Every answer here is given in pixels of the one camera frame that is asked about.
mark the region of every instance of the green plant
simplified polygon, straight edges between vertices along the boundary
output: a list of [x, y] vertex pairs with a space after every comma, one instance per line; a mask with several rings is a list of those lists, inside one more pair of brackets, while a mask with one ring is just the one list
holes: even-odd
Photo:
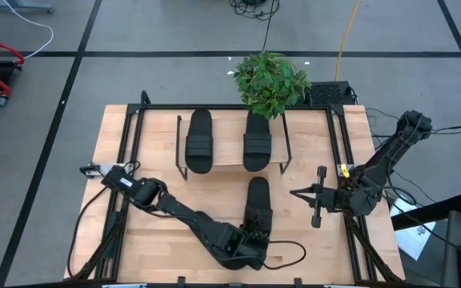
[[251, 55], [238, 65], [235, 82], [241, 100], [254, 114], [266, 119], [283, 114], [286, 106], [305, 99], [305, 89], [311, 87], [304, 70], [296, 70], [282, 54], [262, 52]]

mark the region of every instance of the wooden table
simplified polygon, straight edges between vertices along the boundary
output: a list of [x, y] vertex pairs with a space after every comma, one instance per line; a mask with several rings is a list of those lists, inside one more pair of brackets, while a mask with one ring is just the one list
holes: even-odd
[[[125, 111], [126, 106], [106, 107], [94, 162], [115, 162]], [[284, 175], [280, 174], [278, 164], [271, 164], [258, 173], [246, 172], [242, 167], [211, 171], [204, 175], [190, 172], [188, 180], [184, 181], [174, 164], [176, 120], [178, 115], [189, 119], [191, 112], [146, 110], [138, 151], [138, 160], [142, 166], [135, 178], [161, 179], [168, 185], [170, 193], [193, 210], [203, 210], [217, 221], [237, 226], [243, 221], [248, 182], [253, 177], [262, 176], [268, 179], [271, 189], [274, 211], [271, 239], [300, 242], [307, 248], [307, 257], [303, 262], [281, 270], [262, 268], [256, 271], [248, 267], [237, 271], [226, 270], [180, 221], [154, 218], [131, 207], [118, 281], [177, 282], [178, 276], [185, 276], [189, 283], [288, 284], [293, 283], [293, 278], [302, 278], [306, 284], [353, 283], [343, 216], [323, 212], [321, 228], [314, 229], [311, 227], [312, 209], [306, 202], [288, 193], [289, 190], [316, 182], [316, 169], [321, 165], [328, 167], [325, 185], [337, 185], [325, 113], [316, 110], [286, 111], [293, 159]], [[345, 106], [345, 112], [355, 163], [364, 163], [375, 152], [364, 107]], [[212, 110], [211, 113], [215, 118], [230, 111]], [[334, 121], [339, 127], [339, 120], [335, 118]], [[130, 131], [134, 131], [135, 123], [131, 125]], [[341, 157], [345, 162], [339, 129], [337, 135]], [[132, 133], [128, 143], [126, 155], [130, 154]], [[101, 190], [100, 181], [100, 178], [88, 180], [83, 206]], [[101, 241], [109, 196], [108, 192], [94, 202], [80, 223], [72, 257], [74, 271], [82, 267]], [[399, 277], [404, 278], [389, 210], [384, 200], [367, 216], [367, 226], [373, 247], [385, 263]], [[363, 250], [358, 242], [357, 246], [362, 276], [367, 279]], [[271, 245], [266, 262], [270, 266], [277, 266], [292, 262], [300, 255], [297, 246]]]

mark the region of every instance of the black slide sandal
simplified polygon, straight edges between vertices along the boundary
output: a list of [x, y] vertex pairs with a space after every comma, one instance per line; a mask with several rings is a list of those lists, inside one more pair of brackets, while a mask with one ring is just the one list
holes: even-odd
[[248, 245], [256, 247], [262, 252], [261, 259], [249, 264], [255, 270], [261, 269], [266, 259], [273, 210], [270, 201], [270, 184], [265, 178], [255, 177], [248, 184], [247, 204], [241, 228], [250, 235]]
[[197, 109], [191, 115], [186, 136], [186, 165], [197, 174], [205, 174], [213, 166], [213, 119], [209, 110]]
[[250, 172], [257, 172], [270, 163], [270, 123], [259, 114], [248, 112], [247, 131], [243, 135], [243, 165]]

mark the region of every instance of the white cable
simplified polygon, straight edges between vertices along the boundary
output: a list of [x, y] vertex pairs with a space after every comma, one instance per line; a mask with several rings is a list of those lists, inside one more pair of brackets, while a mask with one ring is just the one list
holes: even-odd
[[10, 5], [6, 0], [3, 0], [3, 1], [8, 6], [8, 8], [10, 8], [10, 10], [12, 12], [14, 12], [14, 14], [16, 14], [20, 19], [22, 19], [22, 20], [24, 20], [24, 21], [26, 21], [26, 22], [28, 22], [30, 24], [33, 24], [33, 25], [36, 25], [36, 26], [39, 26], [39, 27], [42, 27], [42, 28], [47, 28], [51, 32], [51, 38], [49, 39], [49, 41], [46, 44], [42, 45], [42, 47], [38, 48], [38, 50], [36, 50], [32, 54], [29, 54], [26, 57], [24, 57], [24, 59], [28, 59], [29, 57], [34, 56], [36, 53], [38, 53], [38, 52], [42, 51], [42, 49], [46, 48], [46, 46], [48, 46], [49, 43], [51, 43], [51, 41], [53, 41], [53, 38], [54, 38], [53, 28], [51, 28], [51, 27], [49, 27], [47, 25], [39, 24], [39, 23], [36, 23], [36, 22], [33, 22], [31, 20], [28, 20], [28, 19], [24, 18], [19, 13], [17, 13], [17, 11], [15, 11], [14, 8], [12, 7], [12, 5]]

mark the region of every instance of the yellow cable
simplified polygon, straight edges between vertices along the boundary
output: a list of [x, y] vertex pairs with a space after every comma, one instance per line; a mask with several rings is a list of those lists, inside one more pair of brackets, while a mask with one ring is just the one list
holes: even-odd
[[346, 33], [344, 34], [343, 41], [341, 42], [341, 47], [339, 48], [339, 55], [337, 56], [337, 66], [335, 67], [334, 81], [337, 81], [339, 79], [339, 68], [341, 67], [341, 56], [343, 55], [344, 43], [346, 43], [346, 39], [348, 38], [348, 34], [350, 33], [351, 26], [353, 25], [353, 19], [355, 18], [355, 14], [357, 13], [359, 4], [360, 0], [355, 0], [355, 7], [353, 8], [353, 12], [351, 12], [351, 17], [348, 21], [348, 27], [346, 28]]

